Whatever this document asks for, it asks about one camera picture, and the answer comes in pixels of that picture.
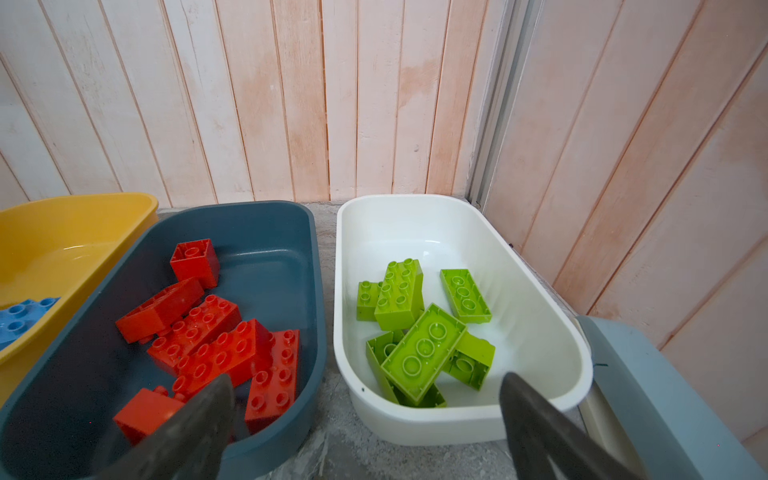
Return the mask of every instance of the lego stud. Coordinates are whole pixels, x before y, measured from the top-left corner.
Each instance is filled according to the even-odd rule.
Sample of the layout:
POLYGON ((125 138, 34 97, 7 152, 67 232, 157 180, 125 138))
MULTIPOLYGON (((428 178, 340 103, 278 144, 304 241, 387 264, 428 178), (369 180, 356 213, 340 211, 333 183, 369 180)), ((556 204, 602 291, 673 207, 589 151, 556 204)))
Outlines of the lego stud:
POLYGON ((153 349, 163 349, 165 344, 168 343, 168 339, 164 336, 160 337, 159 339, 152 342, 152 348, 153 349))
POLYGON ((464 307, 465 310, 475 311, 477 305, 478 304, 475 303, 474 300, 470 300, 469 298, 462 300, 462 307, 464 307))
POLYGON ((256 381, 258 386, 265 386, 266 381, 270 379, 270 374, 262 370, 261 372, 258 372, 256 376, 253 377, 253 379, 256 381))
POLYGON ((226 364, 228 364, 229 360, 230 354, 228 352, 219 352, 219 354, 216 355, 214 362, 216 362, 219 367, 224 367, 226 364))
POLYGON ((407 356, 406 359, 402 361, 402 371, 405 372, 407 376, 419 376, 419 373, 422 372, 422 361, 413 355, 407 356))
POLYGON ((254 396, 250 400, 250 408, 256 410, 257 412, 260 412, 261 410, 263 410, 265 405, 266 405, 266 400, 264 400, 263 395, 254 396))
POLYGON ((283 349, 283 351, 280 352, 280 358, 283 360, 283 363, 285 363, 286 365, 291 363, 291 360, 293 360, 293 350, 283 349))
POLYGON ((442 323, 434 322, 429 326, 429 336, 436 342, 444 340, 446 335, 448 335, 448 329, 442 323))
POLYGON ((196 378, 196 379, 201 379, 201 378, 203 378, 207 374, 208 374, 208 365, 203 364, 203 365, 198 365, 197 366, 197 368, 194 370, 194 373, 192 374, 192 376, 194 378, 196 378))
POLYGON ((195 340, 200 336, 200 330, 197 328, 191 328, 187 330, 187 333, 184 334, 188 339, 195 340))
POLYGON ((185 258, 194 258, 200 256, 200 249, 197 247, 187 248, 187 251, 184 252, 185 258))
POLYGON ((277 374, 277 378, 283 385, 286 385, 288 382, 290 382, 291 377, 293 377, 293 374, 288 369, 282 369, 280 370, 280 373, 277 374))
POLYGON ((13 318, 22 318, 24 315, 27 314, 27 306, 21 305, 19 303, 18 305, 14 305, 11 308, 9 308, 8 313, 10 313, 13 318))
POLYGON ((248 346, 249 342, 247 339, 242 339, 235 345, 235 352, 237 352, 238 355, 243 355, 244 353, 248 353, 248 346))
POLYGON ((277 394, 277 397, 275 397, 275 403, 277 404, 277 408, 284 409, 286 405, 288 405, 288 400, 290 397, 285 392, 280 392, 277 394))
POLYGON ((472 365, 472 363, 467 359, 457 359, 454 365, 456 365, 456 368, 464 373, 472 373, 472 370, 475 369, 475 366, 472 365))
POLYGON ((416 353, 422 358, 428 359, 435 354, 435 344, 430 339, 421 339, 416 342, 416 353))

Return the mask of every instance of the wooden plank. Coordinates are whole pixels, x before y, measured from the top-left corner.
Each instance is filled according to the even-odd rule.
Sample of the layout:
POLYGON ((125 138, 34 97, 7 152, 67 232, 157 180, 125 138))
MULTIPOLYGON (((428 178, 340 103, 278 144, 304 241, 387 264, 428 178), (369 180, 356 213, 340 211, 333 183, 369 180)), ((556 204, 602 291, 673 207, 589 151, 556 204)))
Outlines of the wooden plank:
POLYGON ((449 0, 406 0, 395 137, 393 194, 423 194, 435 123, 449 0))
POLYGON ((168 195, 98 0, 41 0, 123 191, 168 195))
POLYGON ((768 425, 743 442, 763 469, 768 472, 768 425))
POLYGON ((768 240, 662 350, 739 440, 768 425, 766 289, 768 240))
POLYGON ((392 193, 404 7, 359 0, 357 195, 392 193))
POLYGON ((164 0, 219 203, 253 201, 215 0, 164 0))
POLYGON ((158 0, 101 0, 174 207, 215 204, 184 76, 158 0))
POLYGON ((69 190, 73 194, 119 192, 120 185, 37 2, 0 3, 0 44, 8 74, 69 190))
POLYGON ((323 39, 317 0, 273 2, 297 202, 327 201, 323 39))
POLYGON ((661 346, 768 235, 767 118, 763 58, 590 314, 661 346))
POLYGON ((577 312, 591 308, 766 41, 768 3, 704 3, 554 283, 577 312))
POLYGON ((541 6, 488 192, 485 216, 522 248, 621 0, 541 6))
POLYGON ((462 139, 458 146, 458 160, 456 162, 456 175, 453 179, 453 195, 464 196, 469 190, 469 181, 472 168, 475 166, 475 152, 480 142, 480 129, 482 128, 483 105, 491 95, 494 78, 493 62, 497 54, 499 30, 502 28, 504 8, 509 4, 513 6, 515 1, 522 0, 488 0, 488 10, 482 22, 480 43, 478 45, 477 58, 475 59, 475 71, 472 73, 472 85, 469 88, 469 101, 467 113, 462 129, 462 139))
POLYGON ((643 116, 700 0, 626 0, 522 255, 553 283, 643 116))
POLYGON ((293 200, 270 0, 218 0, 217 5, 253 195, 293 200))
POLYGON ((445 32, 435 130, 429 152, 428 194, 450 195, 458 161, 458 146, 480 42, 487 1, 452 0, 445 32))
POLYGON ((0 210, 21 205, 28 200, 22 186, 16 181, 16 177, 0 154, 0 210))
POLYGON ((355 197, 357 162, 357 0, 324 0, 323 48, 331 200, 355 197))
POLYGON ((38 129, 0 63, 0 152, 26 194, 25 200, 69 195, 38 129))

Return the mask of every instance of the green lego brick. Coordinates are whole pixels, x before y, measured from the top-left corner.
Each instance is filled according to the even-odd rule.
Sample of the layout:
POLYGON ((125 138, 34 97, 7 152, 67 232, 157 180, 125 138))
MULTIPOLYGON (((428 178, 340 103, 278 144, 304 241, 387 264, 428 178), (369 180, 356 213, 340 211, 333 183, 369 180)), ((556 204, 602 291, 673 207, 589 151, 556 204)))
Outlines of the green lego brick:
POLYGON ((496 347, 469 332, 458 341, 456 350, 442 368, 453 378, 480 390, 493 364, 496 347))
POLYGON ((408 329, 424 310, 424 273, 418 260, 389 262, 374 317, 382 330, 408 329))
POLYGON ((395 346, 402 340, 402 338, 402 330, 394 330, 366 342, 366 358, 368 359, 368 364, 370 365, 371 370, 373 370, 374 376, 376 376, 376 381, 379 382, 379 387, 381 387, 384 398, 390 402, 418 409, 447 406, 448 403, 435 385, 432 385, 426 395, 424 395, 424 399, 416 404, 405 396, 405 394, 400 392, 400 390, 386 378, 386 374, 381 368, 381 363, 387 357, 387 354, 395 349, 395 346))
POLYGON ((440 277, 457 319, 463 323, 491 321, 491 310, 485 304, 469 270, 440 270, 440 277))
POLYGON ((467 326, 434 303, 382 363, 395 387, 419 404, 453 354, 467 326))
POLYGON ((379 299, 381 282, 360 282, 357 285, 357 319, 363 322, 375 322, 373 311, 379 299))

